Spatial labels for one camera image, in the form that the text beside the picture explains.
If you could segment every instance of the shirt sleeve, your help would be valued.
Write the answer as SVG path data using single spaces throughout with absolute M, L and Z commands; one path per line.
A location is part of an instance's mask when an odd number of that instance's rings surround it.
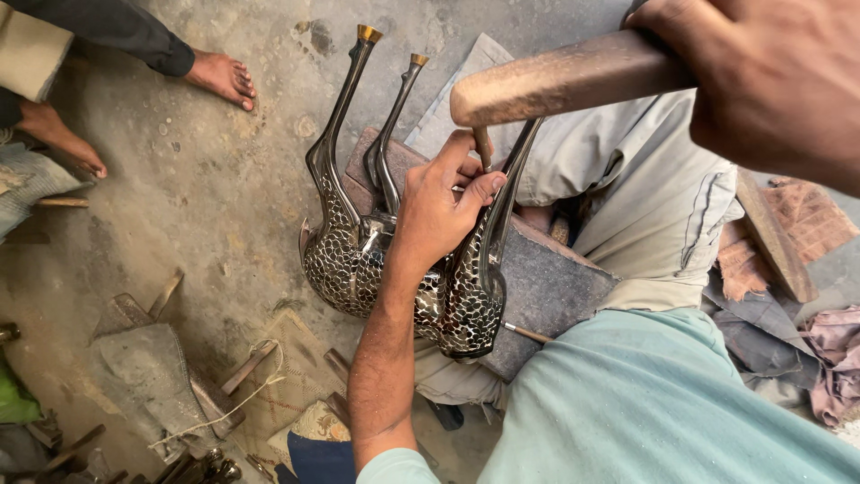
M 439 484 L 427 461 L 411 449 L 389 449 L 361 469 L 356 484 Z

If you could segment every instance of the hand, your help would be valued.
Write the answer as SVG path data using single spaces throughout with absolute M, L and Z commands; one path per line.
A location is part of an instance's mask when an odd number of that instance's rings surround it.
M 691 136 L 737 164 L 860 195 L 860 2 L 650 0 L 701 87 Z
M 458 129 L 436 158 L 406 173 L 386 274 L 396 271 L 407 281 L 420 282 L 475 226 L 481 207 L 493 201 L 507 177 L 500 171 L 484 174 L 481 161 L 468 156 L 475 147 L 471 131 Z M 454 191 L 454 186 L 464 191 Z

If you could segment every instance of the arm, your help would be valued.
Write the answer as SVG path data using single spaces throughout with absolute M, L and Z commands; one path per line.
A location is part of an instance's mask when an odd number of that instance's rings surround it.
M 654 30 L 698 78 L 698 145 L 860 196 L 859 22 L 856 0 L 650 0 L 627 26 Z
M 506 181 L 498 171 L 483 173 L 481 162 L 468 156 L 475 146 L 470 132 L 455 131 L 436 158 L 406 175 L 382 286 L 349 376 L 357 472 L 386 450 L 417 450 L 410 418 L 415 293 L 430 267 L 457 247 Z M 452 190 L 455 185 L 464 188 L 462 196 Z

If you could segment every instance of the string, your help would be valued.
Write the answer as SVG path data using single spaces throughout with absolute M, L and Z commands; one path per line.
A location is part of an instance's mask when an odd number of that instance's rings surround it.
M 275 375 L 277 375 L 277 374 L 280 372 L 281 367 L 284 365 L 284 348 L 283 348 L 283 346 L 281 346 L 280 341 L 278 341 L 277 339 L 273 339 L 273 338 L 264 338 L 264 339 L 261 339 L 260 341 L 256 342 L 255 344 L 252 344 L 252 345 L 251 345 L 250 350 L 248 351 L 248 355 L 249 355 L 249 357 L 250 357 L 251 355 L 253 355 L 255 351 L 258 351 L 260 348 L 262 348 L 263 344 L 265 344 L 266 342 L 272 342 L 272 343 L 275 343 L 276 347 L 278 348 L 278 353 L 279 353 L 280 359 L 279 359 L 279 361 L 278 361 L 278 365 L 277 365 L 277 367 L 275 367 L 275 369 L 274 369 L 274 371 L 272 372 L 272 374 L 271 374 L 271 375 L 270 375 L 270 376 L 269 376 L 269 377 L 268 377 L 268 378 L 263 382 L 263 384 L 262 384 L 262 385 L 260 385 L 260 387 L 259 387 L 259 388 L 257 388 L 256 390 L 254 390 L 254 392 L 253 392 L 251 395 L 249 395 L 249 397 L 248 397 L 248 398 L 246 398 L 245 400 L 243 400 L 243 401 L 242 401 L 242 403 L 240 403 L 239 405 L 236 405 L 236 407 L 235 407 L 235 408 L 233 408 L 232 410 L 230 410 L 229 412 L 227 412 L 227 414 L 226 414 L 226 415 L 224 415 L 223 417 L 221 417 L 221 418 L 219 418 L 219 419 L 214 419 L 214 420 L 211 420 L 211 421 L 209 421 L 209 422 L 205 422 L 205 423 L 203 423 L 203 424 L 197 424 L 197 425 L 194 425 L 194 426 L 192 426 L 192 427 L 188 427 L 188 428 L 187 428 L 187 429 L 185 429 L 184 431 L 177 432 L 177 433 L 175 433 L 175 434 L 173 434 L 173 435 L 171 435 L 171 436 L 167 436 L 166 438 L 163 438 L 163 439 L 159 440 L 158 442 L 155 442 L 154 444 L 147 445 L 147 446 L 146 446 L 146 448 L 147 448 L 147 449 L 155 449 L 158 445 L 166 444 L 166 443 L 167 443 L 167 442 L 169 442 L 171 439 L 174 439 L 174 438 L 177 438 L 177 437 L 182 437 L 183 435 L 187 435 L 187 434 L 189 434 L 189 433 L 191 433 L 191 432 L 193 432 L 193 431 L 196 431 L 197 429 L 202 429 L 203 427 L 206 427 L 206 426 L 209 426 L 209 425 L 217 424 L 218 422 L 220 422 L 220 421 L 222 421 L 222 420 L 226 419 L 227 417 L 230 417 L 230 416 L 231 416 L 231 414 L 233 414 L 236 410 L 238 410 L 239 408 L 241 408 L 241 407 L 242 407 L 242 405 L 245 405 L 246 403 L 248 403 L 248 402 L 249 402 L 249 400 L 251 400 L 252 398 L 254 398 L 254 397 L 255 397 L 255 395 L 257 395 L 258 393 L 260 393 L 260 391 L 261 391 L 262 389 L 264 389 L 265 387 L 267 387 L 267 386 L 269 386 L 269 385 L 272 385 L 272 384 L 274 384 L 274 383 L 280 382 L 281 380 L 285 380 L 286 378 L 288 378 L 288 376 L 279 376 L 279 377 L 277 377 L 277 378 L 274 378 L 274 376 L 275 376 Z

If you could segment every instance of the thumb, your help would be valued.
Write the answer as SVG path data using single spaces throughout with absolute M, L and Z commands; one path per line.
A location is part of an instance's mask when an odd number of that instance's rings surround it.
M 507 176 L 501 171 L 492 171 L 475 178 L 463 192 L 458 207 L 477 215 L 478 210 L 492 201 L 495 192 L 499 191 L 506 181 Z

